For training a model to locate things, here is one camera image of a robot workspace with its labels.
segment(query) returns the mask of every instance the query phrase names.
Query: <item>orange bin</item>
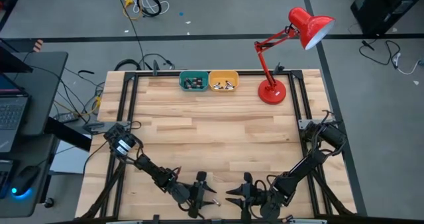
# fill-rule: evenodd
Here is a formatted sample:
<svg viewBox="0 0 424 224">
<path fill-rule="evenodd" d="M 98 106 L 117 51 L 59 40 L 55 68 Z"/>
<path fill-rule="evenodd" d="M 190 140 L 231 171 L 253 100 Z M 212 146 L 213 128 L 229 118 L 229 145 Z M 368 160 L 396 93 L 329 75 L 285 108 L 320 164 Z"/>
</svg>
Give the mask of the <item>orange bin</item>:
<svg viewBox="0 0 424 224">
<path fill-rule="evenodd" d="M 215 89 L 213 85 L 219 83 L 220 86 L 225 87 L 227 81 L 234 86 L 234 89 Z M 234 70 L 213 70 L 209 73 L 209 86 L 212 91 L 235 91 L 239 86 L 239 74 Z"/>
</svg>

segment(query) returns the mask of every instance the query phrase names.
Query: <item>lamp arm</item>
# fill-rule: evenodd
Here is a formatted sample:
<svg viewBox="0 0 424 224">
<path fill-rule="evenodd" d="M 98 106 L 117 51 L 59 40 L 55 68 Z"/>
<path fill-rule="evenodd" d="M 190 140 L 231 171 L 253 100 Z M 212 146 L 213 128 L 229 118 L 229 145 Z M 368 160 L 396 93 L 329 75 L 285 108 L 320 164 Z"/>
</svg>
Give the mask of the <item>lamp arm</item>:
<svg viewBox="0 0 424 224">
<path fill-rule="evenodd" d="M 277 34 L 272 35 L 270 38 L 266 39 L 265 41 L 263 41 L 263 42 L 255 42 L 255 44 L 254 44 L 254 48 L 256 50 L 256 53 L 258 54 L 260 63 L 262 65 L 262 69 L 265 72 L 266 79 L 268 80 L 268 83 L 270 84 L 270 88 L 271 89 L 276 86 L 276 82 L 275 82 L 274 77 L 270 73 L 267 65 L 266 65 L 265 58 L 262 55 L 262 53 L 265 52 L 265 51 L 267 51 L 268 49 L 272 48 L 273 46 L 278 45 L 278 44 L 286 41 L 289 38 L 293 38 L 293 37 L 297 36 L 298 33 L 299 32 L 297 30 L 295 30 L 290 25 L 289 27 L 286 27 L 283 31 L 281 31 L 281 32 L 279 32 Z M 283 37 L 283 38 L 281 38 L 281 39 L 279 39 L 276 42 L 270 42 L 270 41 L 272 41 L 274 39 L 277 39 L 277 38 L 279 38 L 279 37 L 281 37 L 283 35 L 286 35 L 286 36 Z"/>
</svg>

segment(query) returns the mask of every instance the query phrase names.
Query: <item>metal bracket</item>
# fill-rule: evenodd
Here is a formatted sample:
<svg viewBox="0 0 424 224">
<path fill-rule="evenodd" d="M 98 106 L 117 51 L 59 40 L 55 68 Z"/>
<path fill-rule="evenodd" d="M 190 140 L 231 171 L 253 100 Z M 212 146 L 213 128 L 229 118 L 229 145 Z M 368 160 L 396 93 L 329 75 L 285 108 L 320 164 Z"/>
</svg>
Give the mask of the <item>metal bracket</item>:
<svg viewBox="0 0 424 224">
<path fill-rule="evenodd" d="M 130 121 L 111 121 L 111 122 L 96 122 L 84 125 L 82 128 L 86 130 L 91 135 L 98 135 L 99 133 L 106 133 L 113 125 L 116 123 L 128 127 L 127 130 L 130 129 L 131 122 Z"/>
<path fill-rule="evenodd" d="M 299 80 L 303 80 L 303 72 L 301 70 L 291 70 L 291 74 Z"/>
<path fill-rule="evenodd" d="M 124 82 L 127 82 L 135 77 L 135 72 L 125 72 Z"/>
<path fill-rule="evenodd" d="M 304 130 L 306 129 L 306 126 L 308 126 L 309 122 L 314 122 L 315 124 L 319 124 L 322 120 L 318 120 L 318 119 L 300 119 L 297 121 L 297 123 L 299 124 L 299 129 Z M 333 118 L 328 118 L 325 122 L 332 122 L 334 121 Z"/>
</svg>

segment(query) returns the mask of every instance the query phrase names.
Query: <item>wooden tabletop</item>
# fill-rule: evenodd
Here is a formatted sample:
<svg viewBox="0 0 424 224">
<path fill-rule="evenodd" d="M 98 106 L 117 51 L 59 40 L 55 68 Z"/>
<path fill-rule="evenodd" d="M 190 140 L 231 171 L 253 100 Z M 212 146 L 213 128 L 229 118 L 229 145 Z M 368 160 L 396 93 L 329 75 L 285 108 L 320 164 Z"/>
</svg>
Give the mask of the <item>wooden tabletop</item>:
<svg viewBox="0 0 424 224">
<path fill-rule="evenodd" d="M 303 70 L 307 95 L 314 119 L 329 109 L 319 70 Z M 109 72 L 101 100 L 98 119 L 116 121 L 124 72 Z M 139 79 L 133 121 L 142 127 L 132 133 L 144 143 L 144 152 L 158 166 L 182 166 L 178 181 L 192 184 L 198 171 L 207 172 L 209 186 L 217 194 L 207 192 L 205 200 L 219 200 L 222 205 L 209 205 L 201 210 L 207 219 L 239 219 L 241 209 L 225 200 L 227 190 L 239 187 L 243 172 L 251 172 L 254 180 L 266 180 L 268 174 L 291 170 L 302 159 L 299 134 L 287 76 L 276 76 L 287 87 L 287 96 L 279 105 L 267 105 L 258 95 L 264 76 L 240 76 L 235 92 L 184 92 L 178 77 L 143 77 Z M 296 82 L 302 117 L 305 117 L 300 89 Z M 125 113 L 127 117 L 129 98 Z M 90 152 L 104 139 L 95 137 Z M 135 157 L 136 149 L 131 151 Z M 76 216 L 84 214 L 103 189 L 109 161 L 109 147 L 104 146 L 87 164 Z M 356 211 L 341 155 L 330 157 L 324 164 L 330 188 L 351 211 Z M 324 213 L 321 190 L 317 195 Z M 108 214 L 111 214 L 115 191 L 112 191 Z M 258 208 L 253 211 L 259 215 Z M 189 219 L 170 194 L 164 194 L 151 177 L 127 165 L 119 219 Z M 306 178 L 297 186 L 296 194 L 280 217 L 313 217 Z"/>
</svg>

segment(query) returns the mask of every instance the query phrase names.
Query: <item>lamp base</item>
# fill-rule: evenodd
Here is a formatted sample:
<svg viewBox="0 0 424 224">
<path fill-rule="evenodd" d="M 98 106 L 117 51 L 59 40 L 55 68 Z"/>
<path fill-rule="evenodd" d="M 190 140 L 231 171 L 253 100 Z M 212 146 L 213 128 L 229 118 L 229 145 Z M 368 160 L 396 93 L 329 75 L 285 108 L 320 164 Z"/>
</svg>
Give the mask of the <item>lamp base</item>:
<svg viewBox="0 0 424 224">
<path fill-rule="evenodd" d="M 282 82 L 276 80 L 276 86 L 271 89 L 268 80 L 264 80 L 259 85 L 258 95 L 263 102 L 270 105 L 277 105 L 286 97 L 286 87 Z"/>
</svg>

